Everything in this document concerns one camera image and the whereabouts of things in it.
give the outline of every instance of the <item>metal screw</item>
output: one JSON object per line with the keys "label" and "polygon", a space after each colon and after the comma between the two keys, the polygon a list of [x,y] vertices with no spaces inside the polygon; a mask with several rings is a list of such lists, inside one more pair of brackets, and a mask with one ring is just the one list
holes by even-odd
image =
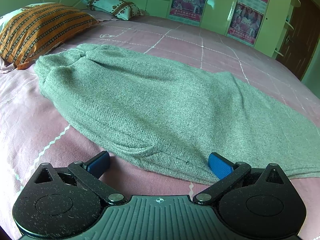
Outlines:
{"label": "metal screw", "polygon": [[204,201],[208,201],[211,199],[211,196],[209,194],[206,194],[206,193],[200,193],[196,196],[196,199],[201,201],[201,202],[204,202]]}
{"label": "metal screw", "polygon": [[108,196],[108,199],[112,202],[120,201],[124,199],[124,196],[119,193],[113,193]]}

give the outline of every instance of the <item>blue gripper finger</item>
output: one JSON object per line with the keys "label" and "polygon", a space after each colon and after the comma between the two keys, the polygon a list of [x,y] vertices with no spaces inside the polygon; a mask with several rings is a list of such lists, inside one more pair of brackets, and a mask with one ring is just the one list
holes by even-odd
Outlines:
{"label": "blue gripper finger", "polygon": [[82,167],[91,175],[99,179],[110,167],[110,155],[107,151],[102,151],[85,162]]}
{"label": "blue gripper finger", "polygon": [[235,164],[217,153],[209,155],[208,164],[211,171],[218,177],[223,179],[233,172]]}

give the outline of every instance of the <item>gray blanket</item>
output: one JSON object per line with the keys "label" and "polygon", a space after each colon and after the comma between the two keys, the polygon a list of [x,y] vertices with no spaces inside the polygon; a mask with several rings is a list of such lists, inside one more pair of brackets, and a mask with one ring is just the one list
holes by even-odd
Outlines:
{"label": "gray blanket", "polygon": [[149,171],[203,184],[217,152],[292,178],[320,177],[317,127],[236,79],[110,45],[40,57],[41,93],[80,133]]}

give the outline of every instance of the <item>pink bedsheet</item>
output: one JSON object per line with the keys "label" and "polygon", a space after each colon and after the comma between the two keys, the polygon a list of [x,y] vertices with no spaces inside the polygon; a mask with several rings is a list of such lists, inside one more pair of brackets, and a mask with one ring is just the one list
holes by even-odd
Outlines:
{"label": "pink bedsheet", "polygon": [[[255,49],[217,33],[167,19],[141,17],[133,21],[104,22],[51,53],[81,43],[111,44],[181,61],[210,72],[229,71],[320,127],[320,100],[288,69]],[[12,206],[38,165],[50,162],[54,167],[65,167],[75,160],[86,161],[102,149],[70,126],[52,103],[40,95],[33,66],[25,71],[13,70],[0,75],[0,109],[3,164],[0,170],[0,225],[16,240],[20,233],[12,219]],[[192,198],[207,187],[143,171],[114,155],[111,168],[101,180],[127,196],[177,194]],[[318,239],[320,178],[292,179],[292,183],[308,210],[300,237]]]}

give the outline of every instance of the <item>wooden door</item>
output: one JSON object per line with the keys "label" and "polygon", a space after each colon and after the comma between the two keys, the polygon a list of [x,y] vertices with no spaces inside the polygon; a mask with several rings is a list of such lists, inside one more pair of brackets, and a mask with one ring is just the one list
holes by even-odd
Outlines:
{"label": "wooden door", "polygon": [[300,0],[293,9],[289,29],[276,60],[286,66],[299,80],[308,68],[320,34],[320,9],[312,0]]}

